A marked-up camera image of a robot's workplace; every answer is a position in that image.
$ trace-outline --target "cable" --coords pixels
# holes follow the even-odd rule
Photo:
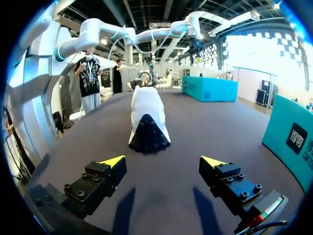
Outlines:
[[[110,50],[110,52],[109,52],[108,59],[110,59],[110,56],[111,56],[111,53],[112,53],[112,51],[113,51],[113,48],[114,48],[115,44],[116,44],[118,41],[120,41],[121,39],[125,38],[125,37],[127,37],[129,40],[131,40],[131,42],[134,44],[134,47],[138,50],[138,52],[140,52],[140,53],[142,53],[142,54],[151,54],[151,53],[153,53],[153,52],[156,52],[157,50],[159,50],[159,49],[163,46],[163,44],[165,43],[165,41],[168,39],[168,37],[172,34],[172,32],[173,32],[176,28],[182,27],[182,26],[184,26],[184,25],[188,25],[188,27],[193,27],[194,29],[196,29],[196,28],[195,28],[192,24],[190,24],[190,23],[185,23],[185,24],[183,24],[183,25],[177,25],[176,27],[174,27],[174,28],[171,29],[171,31],[170,31],[170,32],[166,35],[166,37],[163,39],[162,43],[161,43],[156,49],[154,49],[154,50],[152,50],[152,51],[142,51],[142,50],[137,46],[137,44],[133,41],[132,38],[129,38],[128,35],[125,35],[124,37],[117,39],[117,40],[113,43],[113,45],[112,45],[112,47],[111,47],[111,50]]]
[[[243,231],[237,233],[236,235],[248,235],[248,234],[253,234],[257,231],[263,230],[263,229],[268,229],[270,227],[275,227],[275,226],[284,226],[287,225],[287,221],[285,220],[279,220],[279,221],[275,221],[275,222],[271,222],[271,223],[267,223],[264,225],[260,225],[257,227],[253,227],[253,228],[246,228]]]

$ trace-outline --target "white robotic arm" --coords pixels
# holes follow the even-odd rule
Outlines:
[[[57,5],[58,2],[54,1],[43,13],[39,12],[38,17],[35,17],[34,22],[30,23],[30,26],[24,30],[24,33],[18,41],[14,51],[14,65],[17,65],[20,62],[25,51],[29,48],[33,41],[48,29],[52,22],[52,17]]]
[[[183,21],[173,22],[170,28],[151,29],[137,35],[134,28],[118,27],[99,19],[89,19],[81,24],[78,38],[72,38],[57,46],[56,58],[63,61],[75,52],[96,47],[100,44],[101,37],[124,39],[125,46],[136,46],[144,42],[181,37],[186,32],[189,37],[200,37],[200,24],[197,17],[187,16]]]

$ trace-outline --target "dark gray table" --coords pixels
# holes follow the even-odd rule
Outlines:
[[[212,196],[198,173],[205,155],[239,164],[264,193],[275,189],[288,196],[280,218],[294,213],[303,192],[261,145],[269,117],[240,103],[201,103],[179,92],[160,92],[172,145],[143,156],[128,148],[131,97],[115,95],[75,124],[35,170],[29,186],[49,182],[63,190],[91,161],[126,155],[126,176],[87,222],[118,235],[233,234],[240,219]]]

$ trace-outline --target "logo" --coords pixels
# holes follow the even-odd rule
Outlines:
[[[308,137],[308,132],[297,123],[293,123],[286,144],[295,154],[299,154]]]

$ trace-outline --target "white wall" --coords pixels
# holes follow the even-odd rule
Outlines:
[[[270,81],[271,78],[278,85],[278,93],[282,96],[289,99],[297,98],[298,102],[304,106],[308,105],[310,99],[313,98],[313,91],[304,90],[301,80],[291,80],[281,76],[271,77],[268,73],[243,68],[234,68],[233,78],[234,81],[239,80],[238,97],[251,102],[255,102],[257,90],[262,86],[262,80]]]

